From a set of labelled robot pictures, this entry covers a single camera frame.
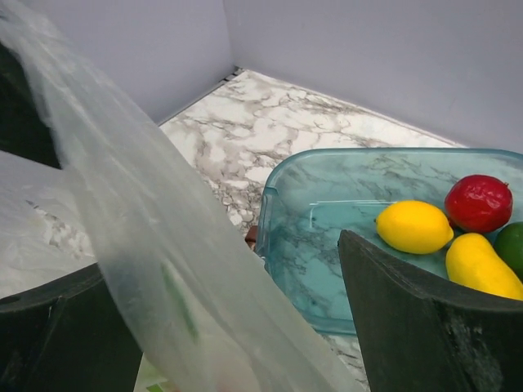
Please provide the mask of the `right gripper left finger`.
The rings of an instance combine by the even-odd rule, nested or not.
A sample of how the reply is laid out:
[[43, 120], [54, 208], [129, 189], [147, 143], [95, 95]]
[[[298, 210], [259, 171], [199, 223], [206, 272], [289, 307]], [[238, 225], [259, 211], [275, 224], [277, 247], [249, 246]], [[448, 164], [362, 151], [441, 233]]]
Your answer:
[[1, 300], [3, 391], [132, 391], [141, 358], [97, 265]]

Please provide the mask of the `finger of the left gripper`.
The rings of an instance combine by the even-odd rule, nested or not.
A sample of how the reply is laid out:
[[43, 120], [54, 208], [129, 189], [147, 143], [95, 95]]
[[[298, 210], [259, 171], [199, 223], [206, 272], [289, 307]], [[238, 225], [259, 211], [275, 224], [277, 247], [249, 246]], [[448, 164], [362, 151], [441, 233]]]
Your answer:
[[38, 116], [21, 64], [5, 47], [0, 61], [1, 150], [59, 168], [50, 130]]

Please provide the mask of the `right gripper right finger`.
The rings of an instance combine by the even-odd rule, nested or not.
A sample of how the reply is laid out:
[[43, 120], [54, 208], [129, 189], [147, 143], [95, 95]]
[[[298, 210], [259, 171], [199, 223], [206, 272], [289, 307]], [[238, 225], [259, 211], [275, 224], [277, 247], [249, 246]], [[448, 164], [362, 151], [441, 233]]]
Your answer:
[[522, 304], [460, 286], [350, 230], [337, 242], [373, 391], [520, 391]]

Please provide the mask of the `clear plastic lemon-print bag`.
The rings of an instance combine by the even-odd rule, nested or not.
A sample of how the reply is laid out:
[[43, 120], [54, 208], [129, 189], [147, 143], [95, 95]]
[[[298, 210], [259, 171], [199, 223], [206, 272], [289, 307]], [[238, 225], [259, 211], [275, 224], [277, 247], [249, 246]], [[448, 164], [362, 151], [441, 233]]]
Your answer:
[[199, 173], [42, 14], [1, 4], [97, 264], [147, 359], [179, 391], [358, 391]]

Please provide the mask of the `teal plastic container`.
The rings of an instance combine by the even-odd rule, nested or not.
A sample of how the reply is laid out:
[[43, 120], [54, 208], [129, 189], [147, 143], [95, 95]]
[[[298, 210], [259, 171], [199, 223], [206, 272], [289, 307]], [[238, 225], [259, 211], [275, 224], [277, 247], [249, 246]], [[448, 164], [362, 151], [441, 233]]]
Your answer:
[[347, 229], [375, 245], [375, 218], [416, 199], [442, 207], [461, 178], [494, 176], [512, 191], [522, 218], [522, 157], [500, 149], [311, 149], [286, 158], [262, 193], [256, 253], [304, 319], [326, 335], [355, 333], [338, 258]]

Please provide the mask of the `yellow fake mango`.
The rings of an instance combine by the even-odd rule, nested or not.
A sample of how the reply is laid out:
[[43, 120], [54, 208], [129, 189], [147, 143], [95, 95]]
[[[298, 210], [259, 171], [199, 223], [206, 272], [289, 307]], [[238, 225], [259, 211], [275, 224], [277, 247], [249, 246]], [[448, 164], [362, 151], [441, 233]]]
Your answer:
[[446, 252], [445, 267], [453, 283], [495, 296], [522, 300], [522, 281], [480, 234], [458, 236]]

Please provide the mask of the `yellow fake lemon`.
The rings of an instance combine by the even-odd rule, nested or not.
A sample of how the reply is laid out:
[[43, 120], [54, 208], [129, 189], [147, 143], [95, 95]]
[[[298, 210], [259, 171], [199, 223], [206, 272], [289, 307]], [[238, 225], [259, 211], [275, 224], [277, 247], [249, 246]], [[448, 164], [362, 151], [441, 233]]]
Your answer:
[[454, 238], [447, 216], [438, 207], [417, 200], [391, 204], [376, 217], [375, 225], [387, 245], [416, 255], [437, 252]]

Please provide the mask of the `green fake lime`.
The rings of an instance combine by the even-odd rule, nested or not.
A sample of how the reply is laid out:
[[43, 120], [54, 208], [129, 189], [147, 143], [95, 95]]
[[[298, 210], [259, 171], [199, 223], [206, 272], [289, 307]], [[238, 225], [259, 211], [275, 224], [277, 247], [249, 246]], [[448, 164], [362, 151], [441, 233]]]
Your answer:
[[523, 223], [521, 221], [506, 225], [494, 241], [494, 250], [498, 256], [522, 279], [523, 269]]

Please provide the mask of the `red fake apple back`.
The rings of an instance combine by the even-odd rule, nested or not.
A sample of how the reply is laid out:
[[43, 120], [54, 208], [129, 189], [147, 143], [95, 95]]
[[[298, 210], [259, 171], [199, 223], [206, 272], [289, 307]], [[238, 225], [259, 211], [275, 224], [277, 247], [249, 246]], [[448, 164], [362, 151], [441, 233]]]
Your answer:
[[445, 197], [450, 222], [465, 232], [487, 234], [512, 217], [513, 196], [508, 183], [493, 176], [465, 176]]

